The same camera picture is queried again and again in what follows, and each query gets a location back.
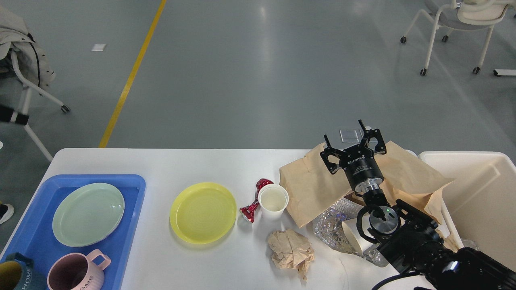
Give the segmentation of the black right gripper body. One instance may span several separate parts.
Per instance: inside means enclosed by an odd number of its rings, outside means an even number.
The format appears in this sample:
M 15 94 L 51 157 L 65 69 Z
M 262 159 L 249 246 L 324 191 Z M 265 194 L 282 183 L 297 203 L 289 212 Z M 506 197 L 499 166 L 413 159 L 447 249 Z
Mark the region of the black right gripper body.
M 376 163 L 374 150 L 367 146 L 356 144 L 343 150 L 339 165 L 354 192 L 366 192 L 368 186 L 377 189 L 385 179 Z

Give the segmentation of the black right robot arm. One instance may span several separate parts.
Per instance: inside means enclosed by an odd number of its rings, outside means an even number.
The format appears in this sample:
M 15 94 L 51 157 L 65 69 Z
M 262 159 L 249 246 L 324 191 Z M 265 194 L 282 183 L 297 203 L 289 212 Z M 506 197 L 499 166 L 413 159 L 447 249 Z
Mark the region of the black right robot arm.
M 359 121 L 363 136 L 359 143 L 338 150 L 326 137 L 320 153 L 332 174 L 343 169 L 351 189 L 362 197 L 356 227 L 367 242 L 397 270 L 398 275 L 382 280 L 375 290 L 398 279 L 424 276 L 437 290 L 514 290 L 514 271 L 470 247 L 453 252 L 436 232 L 437 222 L 407 202 L 390 205 L 380 188 L 383 174 L 375 160 L 387 149 L 380 130 Z

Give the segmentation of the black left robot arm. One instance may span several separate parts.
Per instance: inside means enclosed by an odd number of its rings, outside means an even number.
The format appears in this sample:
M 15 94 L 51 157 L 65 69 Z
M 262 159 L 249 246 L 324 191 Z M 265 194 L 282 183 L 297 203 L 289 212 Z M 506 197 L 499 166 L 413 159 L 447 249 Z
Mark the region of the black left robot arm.
M 11 107 L 0 105 L 0 121 L 15 123 L 22 126 L 27 125 L 29 116 L 12 109 Z

